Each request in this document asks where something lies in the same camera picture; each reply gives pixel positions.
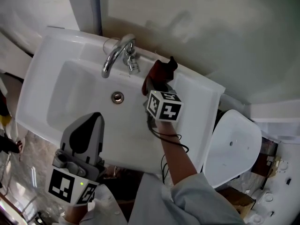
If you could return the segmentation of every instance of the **white wall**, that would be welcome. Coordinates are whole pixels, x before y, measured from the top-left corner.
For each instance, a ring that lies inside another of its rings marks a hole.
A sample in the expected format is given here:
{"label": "white wall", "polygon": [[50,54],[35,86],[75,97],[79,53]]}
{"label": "white wall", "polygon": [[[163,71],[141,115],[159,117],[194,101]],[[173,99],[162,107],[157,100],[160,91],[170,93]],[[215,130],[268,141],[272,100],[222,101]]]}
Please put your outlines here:
{"label": "white wall", "polygon": [[69,0],[0,0],[0,29],[34,54],[47,26],[79,30]]}
{"label": "white wall", "polygon": [[101,9],[104,36],[134,33],[242,102],[300,98],[300,0],[101,0]]}
{"label": "white wall", "polygon": [[[289,162],[289,168],[286,173],[277,173],[266,183],[265,188],[275,195],[267,209],[275,211],[275,214],[267,218],[263,225],[289,225],[300,213],[300,145],[279,144],[277,154]],[[288,186],[286,180],[289,177],[292,181]]]}

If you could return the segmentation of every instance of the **chrome faucet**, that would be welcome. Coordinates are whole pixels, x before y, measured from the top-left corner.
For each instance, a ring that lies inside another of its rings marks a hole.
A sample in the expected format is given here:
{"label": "chrome faucet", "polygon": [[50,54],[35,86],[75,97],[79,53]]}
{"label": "chrome faucet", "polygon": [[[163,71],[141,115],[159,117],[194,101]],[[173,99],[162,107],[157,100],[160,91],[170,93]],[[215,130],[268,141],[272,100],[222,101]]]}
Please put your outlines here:
{"label": "chrome faucet", "polygon": [[111,53],[107,56],[106,61],[102,68],[102,77],[108,78],[112,66],[118,56],[124,50],[123,63],[128,66],[129,74],[136,74],[140,72],[139,65],[135,60],[135,36],[127,34],[117,42]]}

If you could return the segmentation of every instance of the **person's arm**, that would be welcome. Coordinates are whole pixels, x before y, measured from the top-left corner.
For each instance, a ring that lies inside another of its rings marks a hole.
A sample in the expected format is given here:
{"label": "person's arm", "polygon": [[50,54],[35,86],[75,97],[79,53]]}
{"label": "person's arm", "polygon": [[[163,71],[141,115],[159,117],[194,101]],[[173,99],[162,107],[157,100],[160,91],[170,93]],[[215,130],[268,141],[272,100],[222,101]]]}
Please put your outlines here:
{"label": "person's arm", "polygon": [[79,224],[87,212],[88,205],[68,207],[65,215],[65,220],[69,223]]}
{"label": "person's arm", "polygon": [[[158,127],[158,132],[161,134],[176,134],[176,131],[170,122],[157,121],[156,125]],[[169,137],[164,135],[160,136],[169,141],[180,143],[177,137]],[[167,160],[174,185],[191,175],[197,174],[197,170],[195,169],[183,147],[165,142],[163,140],[161,140],[161,143],[164,148],[165,158]]]}

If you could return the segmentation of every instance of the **black cable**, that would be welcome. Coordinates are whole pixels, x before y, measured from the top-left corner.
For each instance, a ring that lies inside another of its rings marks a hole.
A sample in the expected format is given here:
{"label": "black cable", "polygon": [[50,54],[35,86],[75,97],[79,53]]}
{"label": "black cable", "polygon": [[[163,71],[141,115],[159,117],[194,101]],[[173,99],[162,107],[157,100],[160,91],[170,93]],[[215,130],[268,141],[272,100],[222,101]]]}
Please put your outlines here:
{"label": "black cable", "polygon": [[[163,136],[168,136],[168,137],[175,137],[175,136],[176,136],[176,137],[178,137],[178,139],[180,140],[180,139],[182,138],[182,135],[180,135],[180,134],[162,134],[162,133],[159,133],[159,132],[155,131],[155,130],[153,129],[153,127],[151,126],[151,124],[150,124],[150,121],[151,121],[151,119],[152,119],[152,116],[151,116],[149,113],[147,113],[147,115],[148,115],[148,117],[147,117],[147,125],[148,125],[148,129],[150,130],[150,132],[151,132],[155,137],[157,137],[157,138],[159,138],[160,140],[165,141],[165,142],[167,142],[167,143],[171,143],[171,144],[175,144],[175,145],[181,146],[181,147],[185,148],[185,149],[186,149],[186,153],[188,153],[189,148],[188,148],[186,145],[183,145],[183,144],[178,143],[178,142],[173,142],[173,141],[164,139],[164,138],[162,138],[161,136],[158,136],[158,135],[163,135]],[[165,157],[165,154],[164,154],[163,157],[161,158],[161,161],[160,161],[160,169],[161,169],[161,171],[162,171],[163,183],[165,184],[165,178],[166,178],[167,175],[168,175],[169,168],[168,168],[168,170],[167,170],[167,172],[166,172],[166,174],[165,174],[165,167],[167,166],[167,163],[165,163],[165,165],[164,165],[164,167],[163,167],[163,159],[164,159],[164,157]]]}

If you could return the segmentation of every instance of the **drain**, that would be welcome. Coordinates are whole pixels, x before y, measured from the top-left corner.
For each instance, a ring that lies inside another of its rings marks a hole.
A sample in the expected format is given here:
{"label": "drain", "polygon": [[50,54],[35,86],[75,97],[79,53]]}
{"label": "drain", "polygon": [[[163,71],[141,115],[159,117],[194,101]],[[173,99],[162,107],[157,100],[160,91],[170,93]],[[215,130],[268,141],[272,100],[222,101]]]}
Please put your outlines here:
{"label": "drain", "polygon": [[124,101],[124,95],[121,92],[114,92],[112,94],[112,102],[115,104],[120,104]]}

